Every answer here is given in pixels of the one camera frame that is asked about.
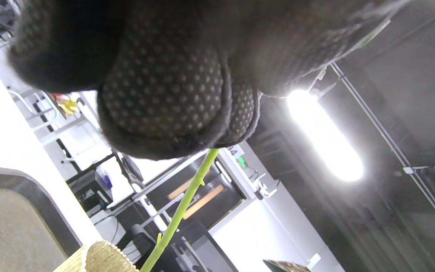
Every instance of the green plant stem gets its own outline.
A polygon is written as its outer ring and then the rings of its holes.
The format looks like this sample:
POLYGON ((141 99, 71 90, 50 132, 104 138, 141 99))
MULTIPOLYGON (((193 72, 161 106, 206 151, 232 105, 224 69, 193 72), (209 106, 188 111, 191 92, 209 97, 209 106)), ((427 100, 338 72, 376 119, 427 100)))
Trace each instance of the green plant stem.
POLYGON ((197 189, 199 188, 199 185, 204 185, 204 176, 211 168, 211 165, 213 164, 214 159, 218 156, 218 153, 219 149, 210 149, 209 153, 207 153, 204 161, 201 163, 196 175, 192 179, 186 193, 184 194, 184 197, 179 203, 179 206, 177 207, 176 213, 174 213, 174 216, 172 217, 169 227, 167 227, 167 230, 164 232, 162 238, 160 240, 158 239, 154 250, 152 250, 152 253, 150 253, 149 258, 143 264, 140 272, 150 272, 152 267, 154 267, 155 263, 159 259, 160 255, 162 255, 162 252, 164 252, 164 249, 171 241, 172 236, 176 232, 179 224, 181 223, 182 217, 184 216, 184 213, 189 207, 189 204, 192 201, 192 198, 194 197, 197 189))

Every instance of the white wall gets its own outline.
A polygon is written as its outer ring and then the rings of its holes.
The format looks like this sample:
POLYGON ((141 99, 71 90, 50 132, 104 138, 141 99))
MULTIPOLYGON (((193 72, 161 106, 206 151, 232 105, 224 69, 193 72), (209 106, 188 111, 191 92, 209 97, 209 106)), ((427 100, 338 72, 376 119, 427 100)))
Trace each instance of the white wall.
POLYGON ((213 238, 240 272, 269 272, 263 259, 307 263, 285 229, 259 201, 216 231, 213 238))
MULTIPOLYGON (((268 190, 275 189, 277 182, 250 146, 242 143, 240 147, 246 163, 260 174, 266 173, 261 181, 268 190)), ((344 271, 283 184, 271 198, 256 200, 213 237, 240 272, 269 272, 261 261, 264 258, 307 265, 316 253, 321 260, 313 272, 344 271)))

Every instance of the ceiling light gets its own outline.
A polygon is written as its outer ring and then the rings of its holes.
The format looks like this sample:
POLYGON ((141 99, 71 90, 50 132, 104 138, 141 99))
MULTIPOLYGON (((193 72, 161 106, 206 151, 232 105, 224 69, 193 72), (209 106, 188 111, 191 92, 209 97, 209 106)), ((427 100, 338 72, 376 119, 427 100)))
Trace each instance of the ceiling light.
POLYGON ((364 173, 359 155, 334 124, 317 98, 308 91, 293 91, 288 96, 293 119, 308 136, 330 171, 343 181, 356 181, 364 173))

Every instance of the black gloved hand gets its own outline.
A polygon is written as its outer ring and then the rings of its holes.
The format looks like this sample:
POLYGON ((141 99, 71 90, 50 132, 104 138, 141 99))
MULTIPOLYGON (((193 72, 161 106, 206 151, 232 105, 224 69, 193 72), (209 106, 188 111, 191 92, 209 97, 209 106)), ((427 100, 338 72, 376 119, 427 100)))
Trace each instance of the black gloved hand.
POLYGON ((9 61, 44 91, 98 90, 119 151, 168 159, 248 138, 259 98, 310 88, 409 0, 27 0, 9 61))

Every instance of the ceiling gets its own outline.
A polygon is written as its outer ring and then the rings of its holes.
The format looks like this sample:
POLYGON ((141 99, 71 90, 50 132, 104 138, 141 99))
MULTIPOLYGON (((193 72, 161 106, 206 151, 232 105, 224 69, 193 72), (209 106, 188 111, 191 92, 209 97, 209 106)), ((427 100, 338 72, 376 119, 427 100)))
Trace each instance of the ceiling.
MULTIPOLYGON (((435 271, 435 208, 418 186, 423 181, 435 199, 435 0, 416 0, 337 64, 384 128, 377 130, 341 82, 319 100, 359 153, 362 180, 345 184, 328 172, 290 125, 284 100, 263 98, 248 142, 347 272, 435 271), (397 150, 412 166, 431 167, 418 171, 420 181, 404 174, 397 150)), ((337 81, 329 67, 315 87, 337 81)))

